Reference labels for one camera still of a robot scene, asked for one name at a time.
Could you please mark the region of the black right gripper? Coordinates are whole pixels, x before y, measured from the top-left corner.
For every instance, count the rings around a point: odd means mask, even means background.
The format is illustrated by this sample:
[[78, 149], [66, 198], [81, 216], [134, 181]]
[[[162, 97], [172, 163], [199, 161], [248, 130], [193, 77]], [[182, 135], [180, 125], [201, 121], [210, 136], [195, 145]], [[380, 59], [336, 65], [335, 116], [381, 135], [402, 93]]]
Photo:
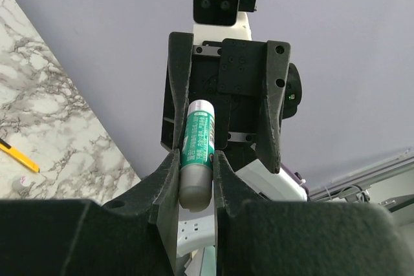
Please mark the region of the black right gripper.
[[169, 35], [161, 145], [167, 151], [181, 147], [189, 98], [207, 100], [215, 110], [215, 148], [232, 169], [257, 156], [270, 173], [278, 173], [290, 44], [225, 39], [203, 41], [196, 50], [209, 47], [214, 56], [196, 52], [192, 59], [193, 34]]

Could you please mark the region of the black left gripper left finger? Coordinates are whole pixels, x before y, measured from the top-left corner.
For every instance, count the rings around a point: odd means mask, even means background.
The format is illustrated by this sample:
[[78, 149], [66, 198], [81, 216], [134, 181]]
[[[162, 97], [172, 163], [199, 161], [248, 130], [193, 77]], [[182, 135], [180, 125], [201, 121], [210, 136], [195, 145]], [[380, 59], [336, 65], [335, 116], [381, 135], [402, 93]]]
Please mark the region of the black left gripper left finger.
[[177, 256], [180, 151], [103, 208], [122, 220], [116, 229], [116, 275], [174, 275]]

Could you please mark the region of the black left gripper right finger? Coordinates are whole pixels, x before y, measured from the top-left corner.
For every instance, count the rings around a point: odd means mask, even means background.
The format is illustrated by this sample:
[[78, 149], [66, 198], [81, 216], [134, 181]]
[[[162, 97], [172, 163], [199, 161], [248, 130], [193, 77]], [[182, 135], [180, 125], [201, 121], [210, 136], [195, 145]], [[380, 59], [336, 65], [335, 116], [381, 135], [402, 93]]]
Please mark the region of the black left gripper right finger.
[[222, 151], [214, 154], [215, 249], [218, 275], [265, 275], [268, 201], [233, 171]]

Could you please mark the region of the white green glue stick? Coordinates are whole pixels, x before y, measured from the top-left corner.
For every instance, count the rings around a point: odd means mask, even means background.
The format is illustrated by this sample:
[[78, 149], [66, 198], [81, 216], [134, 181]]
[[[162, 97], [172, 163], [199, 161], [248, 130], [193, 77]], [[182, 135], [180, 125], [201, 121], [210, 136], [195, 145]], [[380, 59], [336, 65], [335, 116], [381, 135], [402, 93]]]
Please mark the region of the white green glue stick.
[[192, 213], [205, 210], [212, 197], [215, 109], [206, 100], [190, 103], [180, 163], [179, 202]]

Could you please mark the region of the white glue stick cap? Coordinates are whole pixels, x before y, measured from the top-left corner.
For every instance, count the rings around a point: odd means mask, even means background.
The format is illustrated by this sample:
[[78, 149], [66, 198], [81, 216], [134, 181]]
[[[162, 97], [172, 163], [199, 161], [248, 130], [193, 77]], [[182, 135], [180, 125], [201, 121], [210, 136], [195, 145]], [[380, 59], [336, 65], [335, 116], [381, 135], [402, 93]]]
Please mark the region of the white glue stick cap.
[[12, 187], [15, 191], [23, 191], [28, 189], [31, 185], [31, 180], [27, 176], [21, 176], [12, 182]]

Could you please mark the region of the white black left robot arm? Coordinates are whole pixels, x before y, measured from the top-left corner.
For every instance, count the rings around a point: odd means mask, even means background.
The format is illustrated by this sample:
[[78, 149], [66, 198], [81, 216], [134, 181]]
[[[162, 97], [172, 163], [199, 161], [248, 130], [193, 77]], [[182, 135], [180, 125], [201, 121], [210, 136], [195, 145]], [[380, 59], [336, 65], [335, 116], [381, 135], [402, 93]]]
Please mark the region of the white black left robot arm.
[[120, 275], [173, 275], [176, 260], [215, 242], [215, 221], [179, 220], [179, 151], [103, 208], [117, 216], [111, 251]]

